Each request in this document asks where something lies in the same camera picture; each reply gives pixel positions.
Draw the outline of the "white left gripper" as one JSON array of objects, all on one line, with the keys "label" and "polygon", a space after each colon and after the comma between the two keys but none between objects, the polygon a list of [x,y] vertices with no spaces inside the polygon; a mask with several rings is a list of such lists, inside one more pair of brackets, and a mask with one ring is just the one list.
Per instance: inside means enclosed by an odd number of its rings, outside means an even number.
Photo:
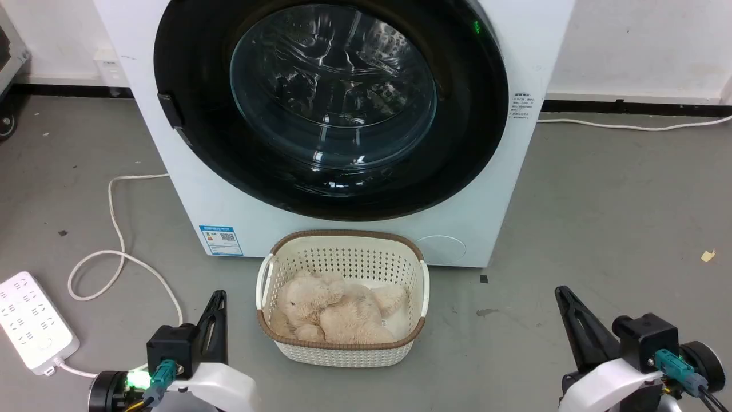
[{"label": "white left gripper", "polygon": [[228,365],[227,294],[217,290],[198,321],[193,376],[165,394],[165,411],[257,411],[258,389],[250,376]]}]

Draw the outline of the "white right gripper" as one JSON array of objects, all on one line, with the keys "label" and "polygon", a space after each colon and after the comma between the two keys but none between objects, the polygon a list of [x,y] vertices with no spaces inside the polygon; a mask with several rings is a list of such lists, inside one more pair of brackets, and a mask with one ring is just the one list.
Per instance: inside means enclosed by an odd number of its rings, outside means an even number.
[{"label": "white right gripper", "polygon": [[588,373],[599,365],[567,389],[559,411],[611,410],[646,381],[662,377],[661,371],[642,373],[619,358],[615,336],[570,287],[557,287],[555,296],[578,372]]}]

